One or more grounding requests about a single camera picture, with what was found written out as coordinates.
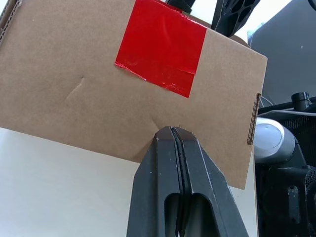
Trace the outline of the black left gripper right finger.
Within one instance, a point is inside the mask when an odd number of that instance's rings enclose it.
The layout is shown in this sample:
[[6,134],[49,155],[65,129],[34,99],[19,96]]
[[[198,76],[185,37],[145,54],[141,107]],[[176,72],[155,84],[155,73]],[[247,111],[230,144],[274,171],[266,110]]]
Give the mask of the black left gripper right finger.
[[177,231],[181,237],[246,237],[246,227],[226,178],[198,139],[172,128],[181,177]]

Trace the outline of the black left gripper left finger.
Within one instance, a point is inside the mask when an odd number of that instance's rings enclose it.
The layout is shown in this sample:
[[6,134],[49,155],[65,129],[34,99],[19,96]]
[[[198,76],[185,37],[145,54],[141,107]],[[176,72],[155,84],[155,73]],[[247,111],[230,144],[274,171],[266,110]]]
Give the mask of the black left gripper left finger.
[[188,233],[183,145],[187,135],[185,129],[172,126],[154,135],[134,175],[128,237],[184,237]]

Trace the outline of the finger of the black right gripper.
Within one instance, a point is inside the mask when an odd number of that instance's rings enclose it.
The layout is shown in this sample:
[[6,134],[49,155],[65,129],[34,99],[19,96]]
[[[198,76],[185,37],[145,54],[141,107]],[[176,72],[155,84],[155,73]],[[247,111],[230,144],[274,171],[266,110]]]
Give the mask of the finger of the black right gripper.
[[192,6],[194,2],[195,0],[166,0],[165,1],[166,4],[176,7],[186,13],[192,12]]
[[218,0],[211,29],[231,37],[247,22],[260,0]]

